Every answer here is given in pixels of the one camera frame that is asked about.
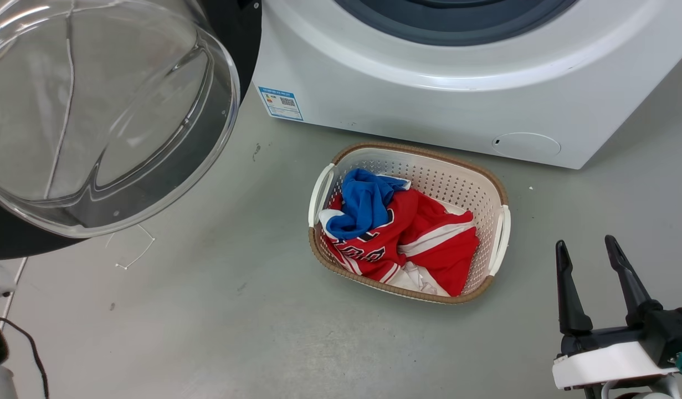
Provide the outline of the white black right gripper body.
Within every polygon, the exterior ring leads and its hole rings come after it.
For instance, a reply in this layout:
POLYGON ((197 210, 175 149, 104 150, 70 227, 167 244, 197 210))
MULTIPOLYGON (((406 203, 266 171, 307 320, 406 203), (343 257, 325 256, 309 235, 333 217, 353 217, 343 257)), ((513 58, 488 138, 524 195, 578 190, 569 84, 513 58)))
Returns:
POLYGON ((556 388, 581 390, 587 398, 680 398, 682 308, 645 313, 635 328, 569 337, 568 354, 553 362, 556 388))

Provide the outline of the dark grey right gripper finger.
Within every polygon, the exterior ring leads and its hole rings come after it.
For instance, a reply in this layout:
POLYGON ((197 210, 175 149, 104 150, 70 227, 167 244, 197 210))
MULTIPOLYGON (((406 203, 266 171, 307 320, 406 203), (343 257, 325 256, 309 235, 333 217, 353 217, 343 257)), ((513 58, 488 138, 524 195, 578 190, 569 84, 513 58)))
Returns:
POLYGON ((558 298, 558 321, 564 336, 590 334, 592 320, 584 313, 578 290, 573 280, 573 263, 563 240, 555 245, 558 298))
POLYGON ((650 296, 616 238, 612 235, 606 235, 604 242, 610 265, 612 270, 617 273, 622 288, 627 307, 627 326, 640 328, 644 325, 644 318, 647 313, 660 311, 663 306, 650 296))

